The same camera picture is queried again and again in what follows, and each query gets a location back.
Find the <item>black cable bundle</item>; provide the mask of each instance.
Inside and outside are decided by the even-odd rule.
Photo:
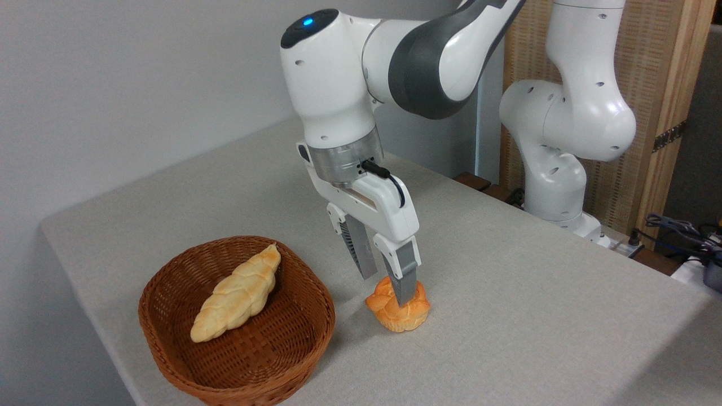
[[[706,235],[702,232],[703,227],[709,227],[709,224],[702,224],[700,228],[695,228],[692,223],[688,221],[675,220],[673,218],[659,215],[657,213],[650,213],[646,218],[645,225],[647,227],[654,227],[666,230],[667,232],[662,234],[659,238],[644,233],[638,228],[632,230],[632,237],[636,235],[642,235],[646,238],[657,243],[659,246],[671,249],[675,251],[676,255],[688,255],[696,257],[705,266],[710,262],[722,267],[722,233],[720,233],[719,225],[714,225],[715,231],[707,233]],[[690,247],[681,247],[669,243],[669,236],[679,236],[684,241],[691,244]]]

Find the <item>table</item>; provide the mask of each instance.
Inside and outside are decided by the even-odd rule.
[[[283,405],[720,405],[722,301],[394,156],[419,215],[432,310],[385,330],[295,152],[298,120],[42,221],[138,405],[200,405],[170,385],[137,318],[145,284],[188,247],[287,244],[328,287],[336,329]]]

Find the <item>wooden panel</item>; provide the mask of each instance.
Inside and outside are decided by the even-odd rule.
[[[671,59],[670,75],[657,126],[659,134],[687,119],[714,7],[714,0],[688,0],[684,3],[682,26]],[[637,227],[653,236],[656,236],[657,229],[645,227],[645,217],[650,212],[664,212],[679,145],[680,140],[677,140],[651,154],[635,220]]]
[[[588,178],[584,210],[606,226],[629,233],[638,219],[645,188],[651,190],[657,184],[655,176],[647,176],[648,171],[653,166],[670,166],[667,162],[653,163],[654,138],[678,123],[664,127],[660,123],[663,111],[674,112],[665,114],[669,117],[665,123],[686,117],[699,66],[691,50],[696,44],[704,45],[706,35],[697,27],[704,25],[705,18],[709,23],[711,6],[713,0],[627,0],[614,62],[619,88],[637,117],[637,134],[630,149],[614,162],[582,162]],[[544,50],[551,9],[551,1],[528,0],[512,25],[505,43],[505,88],[521,79],[560,82]],[[665,154],[672,167],[674,156],[676,153]],[[521,157],[506,130],[500,184],[508,189],[523,187]],[[667,190],[669,182],[666,186],[660,183],[659,188]]]

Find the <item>black cable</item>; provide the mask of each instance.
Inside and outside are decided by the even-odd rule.
[[[364,170],[373,173],[374,175],[378,176],[379,178],[383,179],[389,179],[394,186],[396,186],[396,190],[399,191],[399,198],[401,199],[401,206],[399,208],[402,208],[406,204],[406,197],[404,196],[404,190],[401,188],[401,185],[399,185],[399,182],[396,181],[396,179],[391,175],[391,171],[376,165],[372,160],[365,160],[361,162],[361,168]]]
[[[391,179],[394,186],[396,186],[396,190],[399,191],[399,197],[401,198],[401,206],[399,206],[399,208],[402,208],[406,204],[406,197],[404,197],[404,191],[401,190],[401,185],[399,185],[399,182],[397,182],[393,176],[389,176],[388,178]]]
[[[684,249],[684,248],[680,248],[680,247],[678,247],[678,246],[673,246],[673,245],[664,243],[663,241],[660,241],[659,239],[654,238],[653,236],[650,236],[649,234],[643,232],[643,231],[640,230],[639,228],[634,228],[633,230],[636,231],[637,233],[641,234],[642,236],[644,236],[644,237],[646,237],[646,238],[649,238],[650,240],[656,242],[657,244],[660,244],[661,246],[667,247],[668,249],[671,249],[671,250],[674,250],[674,251],[677,251],[677,252],[681,252],[681,253],[686,254],[686,255],[689,255],[689,256],[702,257],[702,259],[707,259],[707,260],[709,260],[709,261],[714,261],[714,260],[716,259],[716,256],[715,256],[715,255],[708,255],[708,254],[706,254],[705,252],[695,251],[695,250],[692,250],[692,249]]]

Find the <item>white wall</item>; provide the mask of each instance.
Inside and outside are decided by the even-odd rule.
[[[278,42],[300,15],[427,19],[455,5],[3,1],[0,404],[131,404],[40,220],[292,116]],[[473,110],[435,123],[378,112],[388,150],[447,175],[473,165]]]

